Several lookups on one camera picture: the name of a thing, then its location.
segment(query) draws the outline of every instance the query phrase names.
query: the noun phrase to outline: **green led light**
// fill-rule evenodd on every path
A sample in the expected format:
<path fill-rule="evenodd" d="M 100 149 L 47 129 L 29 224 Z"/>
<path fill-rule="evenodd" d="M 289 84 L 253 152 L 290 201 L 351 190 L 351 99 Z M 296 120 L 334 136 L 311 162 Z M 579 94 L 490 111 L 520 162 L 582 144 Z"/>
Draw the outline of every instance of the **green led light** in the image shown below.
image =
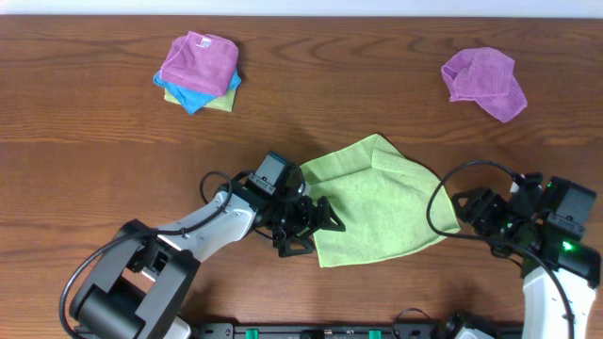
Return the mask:
<path fill-rule="evenodd" d="M 563 241 L 562 246 L 563 246 L 564 250 L 573 250 L 574 249 L 574 245 L 568 243 L 567 241 Z"/>

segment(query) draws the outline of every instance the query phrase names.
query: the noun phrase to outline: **wire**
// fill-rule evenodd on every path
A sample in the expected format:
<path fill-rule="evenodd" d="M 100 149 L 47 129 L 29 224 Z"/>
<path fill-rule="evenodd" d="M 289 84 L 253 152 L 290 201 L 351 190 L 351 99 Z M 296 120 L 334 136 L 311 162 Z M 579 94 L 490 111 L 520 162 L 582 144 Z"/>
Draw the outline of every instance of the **wire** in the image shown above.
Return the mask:
<path fill-rule="evenodd" d="M 200 227 L 203 227 L 205 224 L 207 224 L 209 221 L 211 221 L 213 218 L 218 216 L 220 213 L 222 213 L 226 209 L 226 207 L 228 206 L 228 203 L 230 202 L 231 198 L 233 197 L 233 184 L 231 182 L 230 177 L 227 174 L 225 174 L 223 172 L 218 172 L 218 171 L 208 172 L 201 179 L 201 182 L 199 184 L 199 188 L 202 192 L 202 196 L 203 196 L 203 187 L 204 187 L 205 180 L 212 175 L 218 175 L 218 176 L 221 176 L 222 178 L 226 179 L 226 181 L 228 183 L 228 195 L 226 196 L 226 199 L 224 199 L 224 202 L 220 205 L 220 207 L 218 209 L 216 209 L 216 211 L 214 211 L 207 218 L 201 220 L 200 222 L 196 223 L 193 226 L 190 226 L 187 228 L 182 228 L 177 231 L 167 231 L 167 230 L 155 229 L 155 230 L 140 231 L 140 232 L 136 232 L 136 233 L 132 233 L 132 234 L 127 234 L 125 236 L 122 236 L 117 239 L 113 239 L 113 240 L 109 241 L 103 247 L 101 247 L 100 249 L 96 250 L 93 254 L 91 254 L 86 260 L 84 260 L 84 262 L 75 270 L 72 277 L 65 284 L 65 287 L 63 288 L 63 292 L 61 293 L 60 299 L 58 301 L 58 318 L 60 320 L 61 326 L 63 327 L 63 330 L 65 330 L 67 332 L 67 334 L 71 335 L 71 337 L 74 339 L 86 339 L 86 338 L 80 336 L 79 334 L 77 334 L 77 332 L 75 332 L 69 325 L 69 322 L 67 321 L 67 312 L 65 310 L 65 306 L 67 304 L 67 297 L 69 296 L 69 291 L 72 289 L 73 283 L 75 283 L 75 280 L 80 276 L 80 274 L 82 274 L 84 269 L 86 269 L 86 267 L 88 267 L 94 261 L 94 259 L 98 258 L 100 255 L 102 255 L 106 251 L 111 250 L 112 248 L 120 245 L 121 243 L 131 240 L 131 239 L 138 239 L 138 238 L 144 238 L 144 237 L 155 237 L 158 235 L 184 235 L 189 232 L 193 232 L 193 231 L 199 229 Z"/>
<path fill-rule="evenodd" d="M 396 315 L 396 317 L 394 318 L 394 321 L 392 322 L 392 336 L 396 339 L 400 339 L 399 337 L 399 332 L 396 331 L 396 329 L 394 328 L 396 326 L 396 324 L 398 323 L 398 320 L 400 320 L 402 318 L 403 315 L 409 313 L 409 312 L 419 312 L 423 315 L 425 315 L 425 318 L 427 318 L 427 320 L 432 320 L 425 312 L 423 312 L 421 309 L 417 309 L 416 307 L 411 307 L 411 308 L 407 308 L 406 310 L 403 310 L 402 312 L 398 313 L 398 315 Z"/>
<path fill-rule="evenodd" d="M 518 261 L 516 261 L 514 258 L 505 258 L 505 259 L 511 260 L 512 263 L 516 264 L 521 269 L 524 268 L 524 266 L 521 265 L 521 263 L 519 263 Z"/>
<path fill-rule="evenodd" d="M 512 248 L 513 250 L 516 250 L 517 252 L 523 254 L 524 256 L 528 256 L 530 259 L 532 259 L 534 262 L 536 262 L 536 264 L 538 264 L 539 266 L 541 266 L 543 268 L 543 270 L 546 272 L 546 274 L 548 274 L 548 276 L 550 277 L 550 279 L 553 281 L 553 283 L 555 284 L 555 287 L 557 288 L 557 290 L 559 291 L 559 295 L 562 298 L 562 303 L 563 303 L 563 307 L 565 308 L 565 312 L 567 315 L 567 330 L 568 330 L 568 337 L 569 339 L 574 339 L 574 314 L 572 313 L 572 308 L 569 304 L 569 299 L 567 298 L 567 295 L 565 294 L 565 291 L 563 290 L 563 287 L 561 285 L 561 283 L 559 282 L 559 279 L 557 279 L 557 276 L 555 276 L 555 274 L 553 273 L 553 271 L 550 269 L 550 267 L 548 267 L 548 265 L 542 261 L 542 259 L 540 259 L 536 254 L 532 253 L 530 250 L 525 249 L 519 245 L 516 245 L 512 242 L 509 241 L 503 241 L 503 240 L 497 240 L 497 239 L 491 239 L 485 236 L 480 236 L 480 235 L 469 235 L 469 234 L 452 234 L 452 233 L 448 233 L 448 232 L 442 232 L 438 229 L 436 229 L 433 226 L 432 223 L 432 216 L 431 216 L 431 211 L 432 211 L 432 205 L 433 205 L 433 201 L 435 200 L 435 196 L 437 195 L 437 192 L 440 190 L 440 188 L 442 188 L 442 186 L 444 186 L 444 184 L 446 183 L 446 181 L 448 179 L 450 179 L 450 177 L 458 172 L 459 170 L 462 169 L 466 169 L 470 166 L 474 166 L 474 165 L 489 165 L 489 166 L 494 166 L 496 168 L 499 168 L 501 170 L 504 170 L 505 172 L 507 172 L 512 178 L 513 181 L 515 182 L 516 180 L 521 180 L 521 175 L 494 162 L 494 161 L 489 161 L 489 160 L 474 160 L 465 164 L 462 164 L 461 166 L 458 166 L 454 169 L 452 169 L 450 172 L 448 172 L 444 178 L 440 181 L 440 184 L 438 184 L 438 186 L 435 188 L 432 196 L 430 197 L 430 201 L 427 204 L 427 211 L 426 211 L 426 217 L 427 217 L 427 223 L 429 224 L 430 228 L 432 229 L 432 231 L 434 231 L 436 234 L 442 235 L 442 236 L 447 236 L 447 237 L 453 237 L 453 238 L 459 238 L 459 239 L 466 239 L 466 240 L 479 240 L 479 241 L 484 241 L 489 245 L 495 245 L 495 246 L 507 246 Z"/>
<path fill-rule="evenodd" d="M 258 229 L 253 229 L 257 234 L 262 235 L 263 237 L 265 237 L 268 240 L 274 240 L 274 238 L 272 238 L 270 235 L 265 234 L 264 232 L 258 230 Z"/>

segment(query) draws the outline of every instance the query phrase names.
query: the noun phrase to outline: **lime green cloth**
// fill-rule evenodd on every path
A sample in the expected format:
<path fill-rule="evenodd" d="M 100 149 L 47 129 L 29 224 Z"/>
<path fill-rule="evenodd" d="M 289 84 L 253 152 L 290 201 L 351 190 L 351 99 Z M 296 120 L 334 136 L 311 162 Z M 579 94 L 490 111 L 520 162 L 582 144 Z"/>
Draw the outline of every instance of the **lime green cloth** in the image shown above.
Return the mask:
<path fill-rule="evenodd" d="M 310 196 L 329 202 L 346 232 L 314 235 L 321 267 L 375 263 L 423 250 L 443 239 L 427 224 L 427 203 L 439 180 L 404 158 L 379 135 L 301 165 Z M 458 232 L 444 189 L 435 197 L 432 221 Z"/>
<path fill-rule="evenodd" d="M 226 112 L 232 112 L 233 104 L 235 103 L 235 93 L 236 89 L 228 89 L 224 96 L 217 97 L 216 99 L 210 101 L 209 103 L 207 103 L 207 105 L 204 106 L 204 108 L 215 108 Z M 178 99 L 171 95 L 171 93 L 169 93 L 167 89 L 165 89 L 163 100 L 180 105 Z"/>

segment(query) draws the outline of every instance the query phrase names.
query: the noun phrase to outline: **folded towel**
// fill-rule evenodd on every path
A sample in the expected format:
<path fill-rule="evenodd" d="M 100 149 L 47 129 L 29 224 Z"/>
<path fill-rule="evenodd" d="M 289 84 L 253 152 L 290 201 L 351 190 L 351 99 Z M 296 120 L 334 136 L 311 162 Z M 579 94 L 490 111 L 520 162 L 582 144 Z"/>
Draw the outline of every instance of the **folded towel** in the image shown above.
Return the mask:
<path fill-rule="evenodd" d="M 439 180 L 379 135 L 309 161 L 301 170 L 312 187 L 310 197 L 329 198 L 346 224 L 343 233 L 315 233 L 321 267 L 379 262 L 444 239 L 425 218 Z M 444 189 L 433 202 L 432 220 L 439 230 L 460 230 Z"/>
<path fill-rule="evenodd" d="M 188 32 L 173 41 L 159 76 L 174 85 L 223 96 L 236 70 L 238 48 L 225 38 Z"/>
<path fill-rule="evenodd" d="M 513 76 L 513 66 L 513 59 L 494 48 L 470 48 L 453 56 L 441 72 L 452 102 L 475 101 L 507 122 L 528 105 Z"/>
<path fill-rule="evenodd" d="M 215 95 L 201 93 L 201 92 L 191 90 L 191 89 L 185 89 L 183 87 L 174 85 L 167 81 L 164 81 L 160 78 L 159 72 L 157 72 L 155 74 L 155 76 L 153 77 L 153 82 L 155 82 L 156 85 L 166 89 L 171 95 L 173 95 L 176 98 L 176 100 L 182 105 L 182 107 L 185 108 L 185 110 L 190 115 L 194 114 L 200 108 L 202 108 L 203 106 L 209 104 L 211 101 L 218 98 Z M 238 73 L 235 70 L 235 73 L 233 74 L 233 77 L 230 81 L 230 85 L 229 85 L 228 89 L 236 89 L 238 87 L 238 85 L 240 85 L 240 83 L 241 83 L 241 78 L 238 77 Z"/>
<path fill-rule="evenodd" d="M 165 90 L 165 93 L 163 95 L 163 99 L 165 101 L 180 105 L 180 102 L 178 101 L 178 99 L 176 99 L 176 97 L 171 95 L 171 93 L 167 89 L 164 89 L 164 90 Z M 226 91 L 226 94 L 224 94 L 223 97 L 216 97 L 216 99 L 207 103 L 204 106 L 204 108 L 214 108 L 214 109 L 219 109 L 219 110 L 223 110 L 226 112 L 232 112 L 233 105 L 235 103 L 235 94 L 236 94 L 236 89 L 228 89 Z"/>

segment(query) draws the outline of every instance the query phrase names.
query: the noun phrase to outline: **wooden table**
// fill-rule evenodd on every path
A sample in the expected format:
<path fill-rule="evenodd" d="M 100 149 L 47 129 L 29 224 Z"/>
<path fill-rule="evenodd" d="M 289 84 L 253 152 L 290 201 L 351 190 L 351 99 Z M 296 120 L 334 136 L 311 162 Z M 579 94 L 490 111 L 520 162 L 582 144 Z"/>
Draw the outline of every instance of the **wooden table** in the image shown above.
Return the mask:
<path fill-rule="evenodd" d="M 171 41 L 189 30 L 238 44 L 232 114 L 190 117 L 153 84 Z M 529 106 L 509 123 L 448 102 L 440 66 L 481 46 L 516 61 Z M 487 158 L 603 192 L 602 74 L 601 21 L 1 17 L 0 337 L 65 337 L 58 296 L 84 257 L 131 218 L 158 225 L 199 208 L 206 172 L 255 169 L 268 150 L 303 163 L 382 133 L 438 175 Z M 469 169 L 448 193 L 508 185 L 494 169 Z M 584 243 L 603 250 L 602 226 L 599 202 Z M 418 307 L 521 321 L 518 274 L 462 240 L 320 269 L 315 254 L 279 259 L 252 234 L 203 263 L 183 314 L 388 323 Z M 590 338 L 603 336 L 602 316 L 599 296 Z"/>

